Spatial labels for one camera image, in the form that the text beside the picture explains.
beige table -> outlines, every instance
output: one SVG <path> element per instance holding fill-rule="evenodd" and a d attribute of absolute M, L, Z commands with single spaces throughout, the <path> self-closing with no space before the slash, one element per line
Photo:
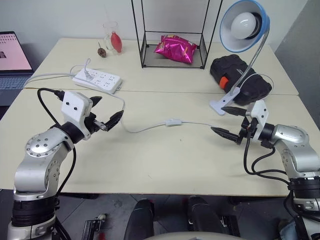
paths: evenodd
<path fill-rule="evenodd" d="M 81 90 L 88 97 L 101 95 Z M 222 94 L 164 93 L 121 91 L 126 100 L 124 124 L 131 130 L 145 128 L 170 118 L 209 123 L 238 133 L 241 117 L 218 116 L 208 106 L 211 99 Z M 53 94 L 43 99 L 62 122 L 61 102 Z M 295 95 L 271 95 L 266 99 L 272 124 L 304 128 L 311 146 L 320 154 L 320 132 Z M 103 95 L 92 109 L 100 121 L 106 121 L 121 108 L 121 102 Z M 27 140 L 44 132 L 53 122 L 41 107 L 35 89 L 25 89 L 0 121 L 0 189 L 12 189 L 14 174 L 24 157 Z M 77 162 L 66 192 L 87 193 L 157 193 L 208 194 L 232 196 L 284 196 L 287 187 L 278 181 L 247 175 L 243 168 L 242 145 L 223 139 L 208 126 L 183 124 L 161 126 L 141 133 L 127 133 L 121 125 L 110 132 L 99 131 L 88 141 L 76 145 Z M 256 157 L 269 152 L 252 144 L 250 164 Z M 72 153 L 61 166 L 60 183 L 66 176 Z M 283 169 L 280 155 L 261 161 L 261 169 Z"/>
<path fill-rule="evenodd" d="M 119 75 L 123 79 L 121 91 L 169 92 L 169 93 L 222 93 L 222 89 L 210 75 L 213 59 L 230 55 L 221 43 L 212 43 L 205 69 L 181 68 L 141 68 L 137 41 L 123 41 L 123 53 L 101 58 L 97 54 L 98 39 L 62 38 L 35 72 L 68 73 L 77 64 L 84 64 L 91 58 L 89 68 Z M 239 53 L 247 63 L 253 57 L 257 46 Z M 254 70 L 266 74 L 274 81 L 272 94 L 298 95 L 298 92 L 285 70 L 279 63 L 270 46 L 265 45 L 256 60 Z M 84 89 L 75 85 L 70 77 L 31 82 L 28 88 Z"/>

pink snack bag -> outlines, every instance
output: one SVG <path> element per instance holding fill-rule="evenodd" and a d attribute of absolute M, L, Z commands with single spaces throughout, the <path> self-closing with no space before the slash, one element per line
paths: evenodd
<path fill-rule="evenodd" d="M 192 64 L 197 45 L 177 35 L 162 35 L 154 52 L 168 59 Z"/>

lamp shade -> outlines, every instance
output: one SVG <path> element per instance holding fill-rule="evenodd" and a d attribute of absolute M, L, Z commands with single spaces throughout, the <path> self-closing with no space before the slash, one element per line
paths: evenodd
<path fill-rule="evenodd" d="M 256 44 L 269 26 L 270 19 L 260 3 L 240 0 L 225 12 L 220 24 L 220 40 L 228 51 L 240 53 Z"/>

white power strip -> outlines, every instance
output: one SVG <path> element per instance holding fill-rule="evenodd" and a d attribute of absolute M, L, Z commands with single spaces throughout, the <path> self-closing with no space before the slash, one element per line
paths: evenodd
<path fill-rule="evenodd" d="M 76 85 L 109 94 L 114 94 L 116 90 L 121 88 L 122 79 L 119 76 L 90 68 L 87 68 L 86 70 L 93 77 L 93 79 L 87 79 L 85 69 L 83 68 L 77 73 L 75 76 L 76 78 L 74 77 L 72 79 Z"/>

light bulb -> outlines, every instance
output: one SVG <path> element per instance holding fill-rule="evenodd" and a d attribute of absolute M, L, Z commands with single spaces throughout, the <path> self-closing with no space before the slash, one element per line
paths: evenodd
<path fill-rule="evenodd" d="M 243 12 L 236 16 L 231 24 L 231 34 L 236 39 L 249 37 L 256 27 L 256 18 L 250 12 Z"/>

